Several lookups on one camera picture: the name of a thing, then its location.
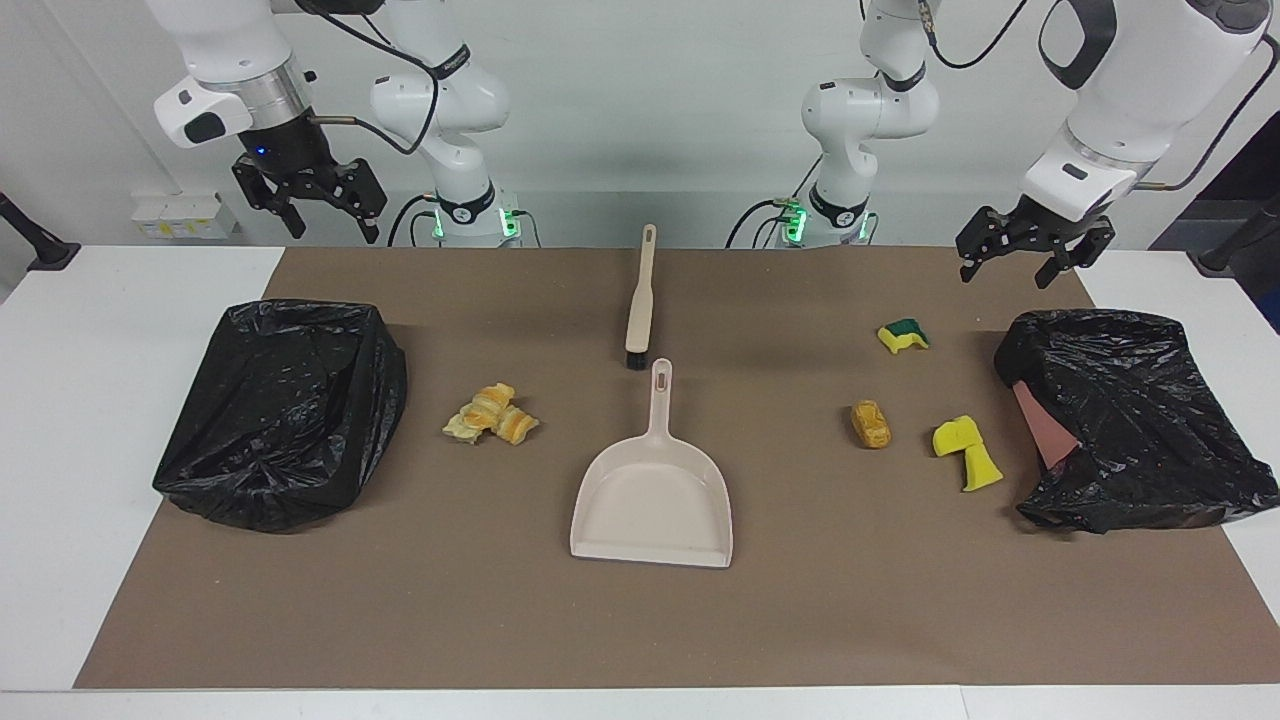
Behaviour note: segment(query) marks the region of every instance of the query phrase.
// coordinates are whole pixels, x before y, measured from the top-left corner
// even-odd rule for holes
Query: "brush handle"
[[[649,437],[671,437],[671,360],[653,361],[653,383],[649,386]]]
[[[658,228],[644,227],[640,241],[640,278],[631,295],[631,316],[627,318],[627,352],[649,350],[649,327],[653,324],[653,250],[658,245]]]

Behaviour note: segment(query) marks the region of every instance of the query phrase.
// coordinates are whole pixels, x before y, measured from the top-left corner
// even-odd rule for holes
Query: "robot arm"
[[[381,0],[325,0],[332,13],[365,13]],[[293,237],[306,224],[292,200],[324,200],[358,223],[370,242],[387,196],[364,159],[339,164],[329,151],[293,50],[268,0],[147,0],[182,50],[189,76],[155,102],[165,133],[182,147],[236,135],[246,152],[232,167],[253,209],[279,215]]]
[[[919,0],[872,0],[859,44],[876,77],[817,85],[804,101],[805,129],[822,145],[806,199],[806,236],[818,245],[852,234],[867,208],[878,165],[864,142],[923,135],[938,117],[938,92],[924,74],[929,46]]]
[[[1239,70],[1270,17],[1271,0],[1057,0],[1041,56],[1076,91],[1075,109],[1014,210],[982,208],[956,237],[961,279],[1018,250],[1052,254],[1036,274],[1042,288],[1092,265],[1115,236],[1106,209]]]
[[[512,204],[489,177],[479,146],[462,133],[506,124],[507,87],[471,59],[444,0],[387,0],[387,10],[397,47],[436,68],[439,106],[419,152],[435,181],[440,229],[451,245],[500,245],[511,236]],[[380,124],[408,140],[421,128],[431,94],[425,74],[393,74],[374,83],[370,102]]]

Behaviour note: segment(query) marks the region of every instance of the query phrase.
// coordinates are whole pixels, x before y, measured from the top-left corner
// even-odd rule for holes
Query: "white wall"
[[[641,218],[675,245],[722,242],[749,201],[788,192],[817,156],[799,119],[808,86],[870,74],[856,49],[852,0],[452,5],[475,56],[515,99],[508,126],[477,140],[495,176],[538,211],[544,240],[556,245],[631,242]],[[938,17],[943,50],[968,59],[1012,5],[947,3]],[[1036,50],[1050,5],[1032,0],[1001,47],[972,70],[931,61],[943,99],[937,126],[920,138],[876,143],[878,241],[950,243],[977,206],[1007,209],[1016,199],[1019,177],[1074,101]],[[279,22],[303,65],[320,76],[314,90],[321,113],[367,115],[370,79],[404,69],[316,18]],[[248,242],[293,242],[275,218],[251,213],[239,199],[228,170],[236,141],[184,151],[160,133],[151,101],[179,78],[182,63],[142,0],[0,0],[0,182],[51,229],[87,242],[138,242],[127,220],[129,192],[163,190],[172,176],[183,190],[221,191]],[[1265,55],[1187,128],[1149,179],[1181,177]],[[77,56],[84,72],[70,69]],[[1192,188],[1117,205],[1116,245],[1146,247],[1277,106],[1274,82]],[[419,160],[366,133],[332,128],[329,136],[340,160],[371,160],[396,204],[430,186]],[[303,214],[311,224],[305,242],[360,243],[344,217],[314,205]],[[0,234],[0,243],[12,255],[17,240]]]

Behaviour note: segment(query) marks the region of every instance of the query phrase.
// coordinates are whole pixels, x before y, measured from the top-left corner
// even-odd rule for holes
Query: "dustpan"
[[[671,370],[667,359],[653,364],[649,432],[588,468],[568,536],[575,556],[728,568],[728,488],[705,452],[671,436]]]

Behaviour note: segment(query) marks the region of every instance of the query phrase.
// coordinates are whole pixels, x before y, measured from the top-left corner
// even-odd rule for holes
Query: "dustpan handle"
[[[653,380],[649,386],[650,436],[671,436],[671,360],[653,361]]]

